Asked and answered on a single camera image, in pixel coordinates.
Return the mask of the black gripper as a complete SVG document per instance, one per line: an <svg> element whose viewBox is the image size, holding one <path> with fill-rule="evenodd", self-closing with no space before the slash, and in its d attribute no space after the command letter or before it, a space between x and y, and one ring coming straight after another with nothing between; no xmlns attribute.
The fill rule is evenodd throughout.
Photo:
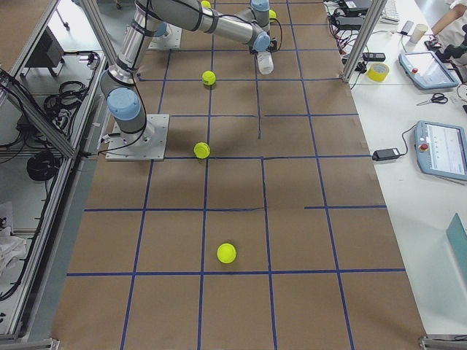
<svg viewBox="0 0 467 350"><path fill-rule="evenodd" d="M276 37L270 39L269 46L266 49L268 52L276 52L278 51L278 41Z"/></svg>

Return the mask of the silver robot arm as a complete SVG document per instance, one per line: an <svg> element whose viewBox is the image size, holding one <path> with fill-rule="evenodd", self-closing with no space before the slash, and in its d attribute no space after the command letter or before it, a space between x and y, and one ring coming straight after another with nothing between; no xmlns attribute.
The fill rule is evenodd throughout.
<svg viewBox="0 0 467 350"><path fill-rule="evenodd" d="M268 1L251 1L248 8L233 15L205 7L200 1L136 1L135 6L120 53L100 79L124 148L148 143L155 132L134 81L152 40L170 39L179 29L214 34L248 46L262 75L274 70Z"/></svg>

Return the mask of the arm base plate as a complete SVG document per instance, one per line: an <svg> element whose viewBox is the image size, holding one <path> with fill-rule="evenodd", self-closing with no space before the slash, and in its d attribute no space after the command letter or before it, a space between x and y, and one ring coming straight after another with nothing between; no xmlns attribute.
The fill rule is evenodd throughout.
<svg viewBox="0 0 467 350"><path fill-rule="evenodd" d="M168 114L148 114L147 126L140 138L138 133L122 133L114 122L112 132L117 133L117 136L109 139L110 151L105 152L105 158L109 161L162 161L168 130Z"/></svg>
<svg viewBox="0 0 467 350"><path fill-rule="evenodd" d="M164 23L161 29L166 31L163 35L152 38L149 50L178 50L181 45L182 29L168 23Z"/></svg>

